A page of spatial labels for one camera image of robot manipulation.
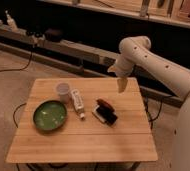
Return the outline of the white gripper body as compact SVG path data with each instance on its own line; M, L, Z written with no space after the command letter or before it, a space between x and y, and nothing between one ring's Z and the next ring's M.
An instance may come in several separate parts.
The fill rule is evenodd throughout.
M114 72L117 77L128 77L133 71L134 64L125 56L120 55L108 68L108 72Z

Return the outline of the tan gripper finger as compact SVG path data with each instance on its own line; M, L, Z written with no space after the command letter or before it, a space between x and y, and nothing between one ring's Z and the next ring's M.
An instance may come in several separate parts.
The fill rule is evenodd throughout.
M125 91L127 83L128 83L128 79L127 78L119 78L117 80L118 83L118 92L122 93Z

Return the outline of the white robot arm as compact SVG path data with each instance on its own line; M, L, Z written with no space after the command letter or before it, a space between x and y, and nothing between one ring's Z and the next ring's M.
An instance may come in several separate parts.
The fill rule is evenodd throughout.
M127 37L119 43L120 56L108 68L118 77L118 92L124 92L135 65L142 67L182 100L190 98L190 69L150 51L147 36Z

